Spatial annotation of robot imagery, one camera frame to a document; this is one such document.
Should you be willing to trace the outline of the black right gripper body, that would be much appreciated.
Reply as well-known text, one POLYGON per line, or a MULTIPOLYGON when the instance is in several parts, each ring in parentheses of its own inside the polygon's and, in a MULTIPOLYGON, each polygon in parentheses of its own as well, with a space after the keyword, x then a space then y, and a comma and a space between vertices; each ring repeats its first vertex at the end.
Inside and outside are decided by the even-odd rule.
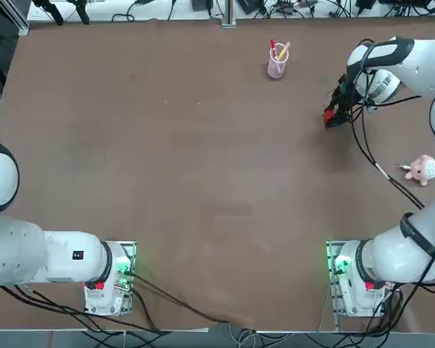
POLYGON ((344 73, 338 79, 338 86, 332 93, 332 102, 337 109, 350 109, 362 100, 353 82, 344 73))

